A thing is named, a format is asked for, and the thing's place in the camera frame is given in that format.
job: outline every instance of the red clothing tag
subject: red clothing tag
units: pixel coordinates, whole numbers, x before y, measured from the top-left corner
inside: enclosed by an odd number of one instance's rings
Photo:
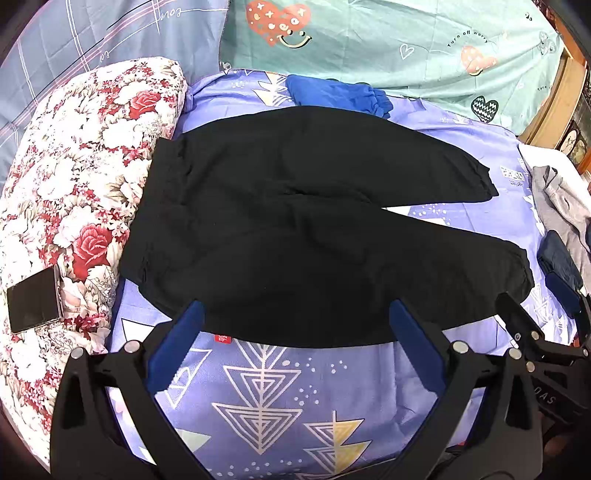
[[[220,343],[232,343],[232,337],[226,335],[216,335],[215,340]]]

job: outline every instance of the black pants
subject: black pants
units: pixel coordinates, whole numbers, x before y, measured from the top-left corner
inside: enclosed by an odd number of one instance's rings
[[[298,107],[159,140],[121,273],[169,316],[192,299],[210,332],[272,345],[393,340],[402,298],[442,328],[533,286],[525,251],[385,206],[484,202],[488,169],[374,116]]]

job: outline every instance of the mint green fabric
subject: mint green fabric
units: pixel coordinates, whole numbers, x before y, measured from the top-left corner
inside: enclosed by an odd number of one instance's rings
[[[531,0],[305,1],[232,0],[222,64],[366,82],[519,135],[563,50]]]

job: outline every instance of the purple bed sheet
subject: purple bed sheet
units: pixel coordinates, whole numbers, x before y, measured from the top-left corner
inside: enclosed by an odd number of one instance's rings
[[[229,116],[293,106],[285,77],[227,70],[187,94],[177,135]],[[391,98],[389,121],[454,144],[491,169],[499,196],[486,203],[398,207],[398,214],[510,240],[528,252],[535,287],[523,303],[547,339],[575,332],[544,285],[535,259],[544,233],[515,136],[421,100]],[[420,161],[417,146],[417,161]],[[126,281],[112,350],[143,340],[168,320]],[[503,354],[511,339],[496,318],[446,332],[476,351]],[[116,389],[110,396],[134,454],[151,461]],[[475,390],[450,445],[465,440],[482,391]],[[156,395],[179,435],[215,478],[324,479],[395,456],[435,402],[397,343],[323,350],[283,348],[201,333],[167,391]]]

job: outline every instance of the dark blue folded garment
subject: dark blue folded garment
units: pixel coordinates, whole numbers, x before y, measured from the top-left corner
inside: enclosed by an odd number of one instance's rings
[[[314,105],[369,113],[390,118],[394,107],[386,92],[366,83],[343,83],[300,75],[289,75],[285,81],[296,105]]]
[[[555,273],[574,291],[580,290],[583,286],[579,269],[574,264],[562,239],[554,230],[549,230],[540,243],[538,263],[544,275]]]

